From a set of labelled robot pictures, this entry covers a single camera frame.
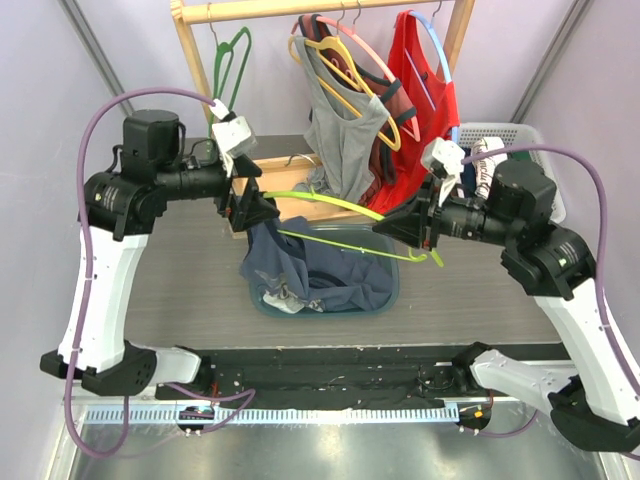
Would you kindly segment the dark green hanger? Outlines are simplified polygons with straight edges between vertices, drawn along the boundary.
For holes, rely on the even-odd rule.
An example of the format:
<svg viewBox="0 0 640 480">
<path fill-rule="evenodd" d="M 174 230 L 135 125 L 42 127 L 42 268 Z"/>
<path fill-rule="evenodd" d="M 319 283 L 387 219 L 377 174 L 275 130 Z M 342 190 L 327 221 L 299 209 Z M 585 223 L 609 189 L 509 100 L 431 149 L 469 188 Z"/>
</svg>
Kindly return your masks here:
<svg viewBox="0 0 640 480">
<path fill-rule="evenodd" d="M 216 33 L 214 40 L 216 49 L 212 71 L 212 98 L 223 99 L 225 88 L 234 73 L 231 93 L 226 102 L 227 107 L 233 110 L 251 53 L 252 35 L 249 28 L 243 26 L 229 41 L 219 41 Z"/>
</svg>

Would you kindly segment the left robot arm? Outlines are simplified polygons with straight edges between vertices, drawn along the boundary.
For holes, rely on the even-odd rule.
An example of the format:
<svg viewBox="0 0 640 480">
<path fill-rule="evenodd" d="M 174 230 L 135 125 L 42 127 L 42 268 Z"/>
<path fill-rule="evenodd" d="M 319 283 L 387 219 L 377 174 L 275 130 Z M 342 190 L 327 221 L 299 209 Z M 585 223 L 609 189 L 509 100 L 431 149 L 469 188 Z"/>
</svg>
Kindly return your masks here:
<svg viewBox="0 0 640 480">
<path fill-rule="evenodd" d="M 178 384 L 190 398 L 213 385 L 209 356 L 188 347 L 136 346 L 124 337 L 135 272 L 157 219 L 172 201 L 211 199 L 235 232 L 279 215 L 260 192 L 261 169 L 249 158 L 255 137 L 233 112 L 214 124 L 204 161 L 186 158 L 177 114 L 140 110 L 125 118 L 112 165 L 84 185 L 88 221 L 72 317 L 40 369 L 80 381 L 98 396 L 134 396 L 151 385 Z"/>
</svg>

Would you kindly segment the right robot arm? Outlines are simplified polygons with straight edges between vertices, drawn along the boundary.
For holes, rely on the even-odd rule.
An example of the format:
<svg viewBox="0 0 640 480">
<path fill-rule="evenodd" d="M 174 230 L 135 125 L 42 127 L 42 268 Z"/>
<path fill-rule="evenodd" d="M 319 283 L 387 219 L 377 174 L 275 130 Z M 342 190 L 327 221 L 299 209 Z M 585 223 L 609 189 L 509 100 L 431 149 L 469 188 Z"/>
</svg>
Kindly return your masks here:
<svg viewBox="0 0 640 480">
<path fill-rule="evenodd" d="M 451 380 L 465 395 L 480 389 L 512 396 L 548 416 L 574 446 L 630 455 L 639 447 L 639 401 L 600 323 L 596 261 L 584 239 L 551 219 L 556 185 L 531 161 L 509 159 L 487 199 L 438 200 L 431 172 L 405 204 L 376 222 L 376 233 L 434 250 L 440 236 L 498 245 L 501 266 L 544 311 L 576 369 L 557 378 L 481 342 L 452 360 Z"/>
</svg>

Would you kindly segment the white tank top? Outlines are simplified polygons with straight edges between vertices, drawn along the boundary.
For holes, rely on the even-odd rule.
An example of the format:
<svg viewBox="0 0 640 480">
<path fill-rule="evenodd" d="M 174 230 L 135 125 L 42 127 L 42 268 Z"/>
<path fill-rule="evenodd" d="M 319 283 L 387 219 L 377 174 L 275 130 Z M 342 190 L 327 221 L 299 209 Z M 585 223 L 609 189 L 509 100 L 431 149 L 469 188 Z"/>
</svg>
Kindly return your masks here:
<svg viewBox="0 0 640 480">
<path fill-rule="evenodd" d="M 286 285 L 282 285 L 275 292 L 265 291 L 262 301 L 286 314 L 297 314 L 306 307 L 305 302 L 290 292 Z"/>
</svg>

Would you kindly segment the lime green hanger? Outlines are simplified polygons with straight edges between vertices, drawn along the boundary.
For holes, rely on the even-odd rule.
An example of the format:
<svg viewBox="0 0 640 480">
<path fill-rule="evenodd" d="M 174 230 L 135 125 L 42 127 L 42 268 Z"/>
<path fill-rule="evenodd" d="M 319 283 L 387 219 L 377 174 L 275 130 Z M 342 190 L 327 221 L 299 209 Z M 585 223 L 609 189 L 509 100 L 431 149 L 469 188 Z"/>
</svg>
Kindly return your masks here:
<svg viewBox="0 0 640 480">
<path fill-rule="evenodd" d="M 300 192 L 300 191 L 272 191 L 272 192 L 263 192 L 262 196 L 265 199 L 297 199 L 304 201 L 313 201 L 326 203 L 333 206 L 341 207 L 348 211 L 355 212 L 356 214 L 360 214 L 361 216 L 365 216 L 369 219 L 375 221 L 381 221 L 384 219 L 384 216 L 378 214 L 374 211 L 371 211 L 363 206 L 353 204 L 347 202 L 346 200 L 342 200 L 336 197 L 331 197 L 327 195 L 321 195 L 313 192 Z M 371 247 L 367 247 L 366 245 L 358 245 L 353 242 L 346 242 L 344 240 L 347 239 L 347 235 L 351 233 L 361 233 L 368 232 L 371 234 L 375 234 L 371 227 L 366 225 L 321 225 L 320 227 L 314 229 L 314 234 L 304 234 L 298 231 L 292 231 L 287 229 L 278 229 L 278 232 L 283 235 L 287 235 L 294 238 L 299 238 L 308 241 L 314 241 L 323 243 L 326 245 L 331 245 L 336 248 L 340 248 L 343 250 L 352 250 L 357 251 L 362 254 L 369 254 L 373 256 L 379 256 L 394 260 L 406 261 L 410 263 L 422 263 L 431 258 L 434 263 L 439 267 L 444 267 L 444 261 L 439 256 L 436 250 L 432 250 L 429 253 L 419 253 L 415 254 L 411 247 L 408 248 L 406 255 L 399 255 L 397 253 L 393 253 L 386 250 L 374 249 Z"/>
</svg>

